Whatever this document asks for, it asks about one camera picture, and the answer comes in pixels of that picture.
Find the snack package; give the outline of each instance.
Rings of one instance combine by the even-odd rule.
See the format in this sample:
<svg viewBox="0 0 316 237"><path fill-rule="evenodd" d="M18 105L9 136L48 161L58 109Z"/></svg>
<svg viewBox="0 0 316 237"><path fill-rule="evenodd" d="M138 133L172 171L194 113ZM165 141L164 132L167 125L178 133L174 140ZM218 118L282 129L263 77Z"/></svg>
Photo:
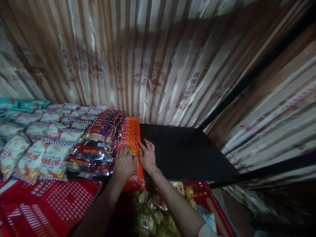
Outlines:
<svg viewBox="0 0 316 237"><path fill-rule="evenodd" d="M184 190L184 186L183 186L182 182L180 182L180 181L170 181L170 183L172 184L173 187L177 188L179 193L181 193L183 196L185 196L185 190Z"/></svg>
<svg viewBox="0 0 316 237"><path fill-rule="evenodd" d="M15 99L0 98L0 110L17 108L18 103Z"/></svg>
<svg viewBox="0 0 316 237"><path fill-rule="evenodd" d="M48 105L47 109L59 109L63 107L63 104L53 104L53 105Z"/></svg>
<svg viewBox="0 0 316 237"><path fill-rule="evenodd" d="M107 111L114 111L114 113L120 113L120 111L117 111L117 110L106 110L105 112ZM139 118L126 117L126 121L123 125L122 130L130 132L130 135L121 136L120 142L118 144L118 148L120 148L123 145L131 146L133 149L133 155L136 156L138 159L138 151L139 151L138 141L140 141L141 139L140 128L139 128ZM141 164L139 163L139 160L137 162L135 173L130 177L130 179L127 181L127 183L125 184L123 188L124 192L133 192L133 191L138 191L138 190L145 190L144 173L143 173L143 168Z"/></svg>
<svg viewBox="0 0 316 237"><path fill-rule="evenodd" d="M41 117L42 115L23 113L17 116L15 122L24 126L28 126L30 122L39 121Z"/></svg>
<svg viewBox="0 0 316 237"><path fill-rule="evenodd" d="M90 115L99 115L100 113L102 113L103 110L102 109L96 109L96 108L92 108L90 109L87 114L90 114Z"/></svg>
<svg viewBox="0 0 316 237"><path fill-rule="evenodd" d="M18 132L22 132L24 127L12 122L2 121L0 122L0 136L5 140L10 140Z"/></svg>
<svg viewBox="0 0 316 237"><path fill-rule="evenodd" d="M66 168L61 163L67 157L73 142L58 142L52 139L44 139L47 146L43 155L39 180L66 180Z"/></svg>
<svg viewBox="0 0 316 237"><path fill-rule="evenodd" d="M50 122L50 121L55 121L55 122L59 122L60 118L62 117L62 113L57 113L54 110L49 110L49 109L42 109L42 110L36 110L34 111L35 114L41 113L42 114L42 118L41 121L42 122Z"/></svg>
<svg viewBox="0 0 316 237"><path fill-rule="evenodd" d="M137 216L137 226L149 230L152 235L156 234L157 227L151 215L139 213Z"/></svg>
<svg viewBox="0 0 316 237"><path fill-rule="evenodd" d="M87 129L91 124L88 120L69 119L69 127L72 129Z"/></svg>
<svg viewBox="0 0 316 237"><path fill-rule="evenodd" d="M75 109L78 109L78 107L79 107L80 105L79 104L75 104L75 103L64 103L64 105L63 105L63 108L65 108L65 109L73 109L73 110L75 110Z"/></svg>
<svg viewBox="0 0 316 237"><path fill-rule="evenodd" d="M107 105L96 105L94 108L96 109L102 109L102 110L107 110L108 109L108 106Z"/></svg>
<svg viewBox="0 0 316 237"><path fill-rule="evenodd" d="M88 120L88 121L94 121L97 119L97 115L82 115L81 120Z"/></svg>
<svg viewBox="0 0 316 237"><path fill-rule="evenodd" d="M39 104L42 106L42 108L47 108L50 104L49 100L33 100L32 101L34 104Z"/></svg>
<svg viewBox="0 0 316 237"><path fill-rule="evenodd" d="M118 116L119 116L118 114L111 114L111 113L107 113L107 112L102 112L102 113L100 113L100 115L98 116L97 120L115 122L116 119L118 118Z"/></svg>
<svg viewBox="0 0 316 237"><path fill-rule="evenodd" d="M185 187L185 195L187 200L194 199L194 191L191 187Z"/></svg>
<svg viewBox="0 0 316 237"><path fill-rule="evenodd" d="M86 159L82 155L70 155L61 164L62 167L69 168L74 172L90 173L93 168L94 161Z"/></svg>
<svg viewBox="0 0 316 237"><path fill-rule="evenodd" d="M152 198L152 202L162 211L167 211L167 205L163 198L160 195L154 195Z"/></svg>
<svg viewBox="0 0 316 237"><path fill-rule="evenodd" d="M70 112L70 116L79 117L85 115L87 112L88 110L73 110Z"/></svg>
<svg viewBox="0 0 316 237"><path fill-rule="evenodd" d="M68 116L72 112L72 109L57 108L55 112L62 113L64 116Z"/></svg>
<svg viewBox="0 0 316 237"><path fill-rule="evenodd" d="M47 127L50 124L48 122L30 122L25 134L29 138L46 137Z"/></svg>
<svg viewBox="0 0 316 237"><path fill-rule="evenodd" d="M111 164L98 164L95 167L94 176L108 176L111 174Z"/></svg>
<svg viewBox="0 0 316 237"><path fill-rule="evenodd" d="M60 122L62 122L64 124L69 124L69 119L81 119L81 116L79 116L79 117L64 116L64 117L61 117Z"/></svg>
<svg viewBox="0 0 316 237"><path fill-rule="evenodd" d="M58 130L62 129L62 128L68 128L68 127L69 127L69 125L65 125L65 124L58 123L58 122L50 123L47 126L46 138L56 140L59 137Z"/></svg>
<svg viewBox="0 0 316 237"><path fill-rule="evenodd" d="M77 142L84 134L84 130L62 128L58 129L56 140L60 142Z"/></svg>
<svg viewBox="0 0 316 237"><path fill-rule="evenodd" d="M114 122L96 120L87 131L80 153L100 154L102 157L111 148L111 137L114 133Z"/></svg>
<svg viewBox="0 0 316 237"><path fill-rule="evenodd" d="M13 176L34 184L40 172L44 152L45 142L43 140L35 141L19 161Z"/></svg>
<svg viewBox="0 0 316 237"><path fill-rule="evenodd" d="M12 175L19 160L29 147L30 141L24 134L15 135L4 146L0 156L0 165L5 180Z"/></svg>

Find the black shelf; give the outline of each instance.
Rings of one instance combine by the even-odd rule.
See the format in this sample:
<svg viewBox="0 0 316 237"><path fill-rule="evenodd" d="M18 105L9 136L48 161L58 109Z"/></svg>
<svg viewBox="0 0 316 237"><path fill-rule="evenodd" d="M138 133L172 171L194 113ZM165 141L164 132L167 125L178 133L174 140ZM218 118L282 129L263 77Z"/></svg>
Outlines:
<svg viewBox="0 0 316 237"><path fill-rule="evenodd" d="M155 145L157 167L168 180L240 180L241 176L206 134L197 128L140 124L141 138ZM144 171L146 180L150 180Z"/></svg>

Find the striped curtain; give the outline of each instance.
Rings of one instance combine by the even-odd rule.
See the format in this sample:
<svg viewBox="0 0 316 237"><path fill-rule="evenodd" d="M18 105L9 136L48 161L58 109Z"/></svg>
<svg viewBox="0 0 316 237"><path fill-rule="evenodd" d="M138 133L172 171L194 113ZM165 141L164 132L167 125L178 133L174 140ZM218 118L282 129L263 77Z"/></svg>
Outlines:
<svg viewBox="0 0 316 237"><path fill-rule="evenodd" d="M0 96L107 104L143 123L197 126L311 3L3 0ZM243 138L229 129L207 133L235 151ZM278 150L260 160L272 156Z"/></svg>

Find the red shopping basket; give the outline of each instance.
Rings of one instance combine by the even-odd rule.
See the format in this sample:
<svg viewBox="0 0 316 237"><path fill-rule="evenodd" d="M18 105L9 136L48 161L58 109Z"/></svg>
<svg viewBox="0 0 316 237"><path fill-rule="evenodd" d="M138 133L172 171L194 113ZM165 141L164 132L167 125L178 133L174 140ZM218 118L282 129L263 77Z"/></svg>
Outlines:
<svg viewBox="0 0 316 237"><path fill-rule="evenodd" d="M183 182L185 186L193 188L195 202L209 212L214 213L216 211L217 215L215 216L216 230L219 236L228 236L234 237L234 231L232 230L222 208L217 202L216 198L213 196L210 188L206 182Z"/></svg>
<svg viewBox="0 0 316 237"><path fill-rule="evenodd" d="M98 181L0 180L3 236L66 236L95 201Z"/></svg>

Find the white snack bag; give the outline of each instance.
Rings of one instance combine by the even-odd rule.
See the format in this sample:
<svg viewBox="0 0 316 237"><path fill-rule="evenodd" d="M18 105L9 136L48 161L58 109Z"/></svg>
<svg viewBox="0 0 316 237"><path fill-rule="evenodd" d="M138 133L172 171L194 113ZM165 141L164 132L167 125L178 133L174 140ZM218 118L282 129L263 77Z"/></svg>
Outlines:
<svg viewBox="0 0 316 237"><path fill-rule="evenodd" d="M17 116L15 122L24 126L28 126L30 122L39 121L41 117L41 115L22 113Z"/></svg>
<svg viewBox="0 0 316 237"><path fill-rule="evenodd" d="M94 121L97 119L97 115L83 115L81 116L81 120Z"/></svg>
<svg viewBox="0 0 316 237"><path fill-rule="evenodd" d="M35 141L19 161L13 176L34 184L40 172L44 152L45 142L43 140Z"/></svg>
<svg viewBox="0 0 316 237"><path fill-rule="evenodd" d="M58 108L55 110L57 113L63 113L63 115L70 115L72 109Z"/></svg>
<svg viewBox="0 0 316 237"><path fill-rule="evenodd" d="M91 121L69 119L69 128L72 129L87 129L92 124Z"/></svg>
<svg viewBox="0 0 316 237"><path fill-rule="evenodd" d="M73 110L70 113L70 116L73 117L80 117L82 115L85 115L88 112L88 110Z"/></svg>
<svg viewBox="0 0 316 237"><path fill-rule="evenodd" d="M64 103L63 108L65 109L78 109L80 105L76 103Z"/></svg>
<svg viewBox="0 0 316 237"><path fill-rule="evenodd" d="M48 105L48 106L47 106L47 109L55 110L55 109L61 108L62 106L63 106L63 104Z"/></svg>
<svg viewBox="0 0 316 237"><path fill-rule="evenodd" d="M55 112L53 109L36 109L33 114L43 115L45 112Z"/></svg>
<svg viewBox="0 0 316 237"><path fill-rule="evenodd" d="M0 165L5 180L12 175L17 163L30 147L30 144L24 134L19 134L11 138L4 146L0 156Z"/></svg>
<svg viewBox="0 0 316 237"><path fill-rule="evenodd" d="M95 109L95 108L93 108L93 109L89 110L87 114L90 114L90 115L99 115L99 114L102 113L102 112L103 112L102 109Z"/></svg>
<svg viewBox="0 0 316 237"><path fill-rule="evenodd" d="M60 122L62 122L63 124L69 124L69 119L80 119L81 116L79 117L74 117L74 116L65 116L65 117L61 117Z"/></svg>
<svg viewBox="0 0 316 237"><path fill-rule="evenodd" d="M61 142L76 142L83 136L84 133L85 131L81 129L62 128L58 130L58 136L56 139Z"/></svg>
<svg viewBox="0 0 316 237"><path fill-rule="evenodd" d="M43 155L39 179L66 180L66 167L61 167L61 163L68 156L74 142L58 142L45 139L48 144Z"/></svg>
<svg viewBox="0 0 316 237"><path fill-rule="evenodd" d="M0 136L5 140L10 140L18 132L22 132L24 127L12 122L1 122L0 123Z"/></svg>
<svg viewBox="0 0 316 237"><path fill-rule="evenodd" d="M107 110L108 109L108 106L107 105L96 105L95 107L94 107L95 109L102 109L102 110Z"/></svg>
<svg viewBox="0 0 316 237"><path fill-rule="evenodd" d="M12 120L16 120L17 116L19 114L22 114L22 112L19 111L15 111L15 110L10 110L7 112L7 114L5 115L6 119L12 119Z"/></svg>
<svg viewBox="0 0 316 237"><path fill-rule="evenodd" d="M60 118L63 115L62 113L57 113L53 110L48 110L48 109L42 109L41 112L42 112L42 118L41 118L42 122L51 122L51 121L59 122Z"/></svg>
<svg viewBox="0 0 316 237"><path fill-rule="evenodd" d="M62 123L51 123L48 125L46 138L57 139L58 138L58 130L61 128L68 128L69 125Z"/></svg>
<svg viewBox="0 0 316 237"><path fill-rule="evenodd" d="M30 122L25 134L29 138L46 137L47 128L50 124L49 122Z"/></svg>

